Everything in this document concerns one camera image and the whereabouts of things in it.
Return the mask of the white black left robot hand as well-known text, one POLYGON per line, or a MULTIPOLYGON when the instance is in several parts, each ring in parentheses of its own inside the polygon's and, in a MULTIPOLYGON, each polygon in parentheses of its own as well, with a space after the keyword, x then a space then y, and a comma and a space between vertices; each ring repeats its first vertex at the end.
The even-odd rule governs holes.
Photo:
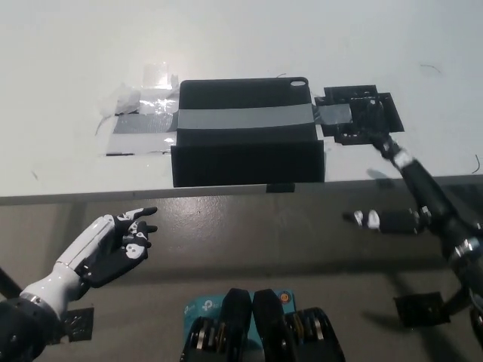
POLYGON ((98 217, 57 258, 50 274, 28 285, 20 297, 61 319, 68 305, 89 289, 113 282, 148 258, 149 235, 158 227, 142 218, 157 210, 145 207, 98 217))

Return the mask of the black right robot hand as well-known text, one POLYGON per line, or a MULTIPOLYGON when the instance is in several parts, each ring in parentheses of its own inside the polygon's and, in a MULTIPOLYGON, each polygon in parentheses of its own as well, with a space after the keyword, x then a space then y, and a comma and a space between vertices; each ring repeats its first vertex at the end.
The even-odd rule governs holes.
POLYGON ((442 254, 450 263, 482 255, 482 237, 465 222, 426 168, 390 135, 370 133, 368 139, 399 171, 417 207, 406 210, 356 210, 343 219, 361 229, 382 234, 418 235, 428 229, 440 238, 442 254))

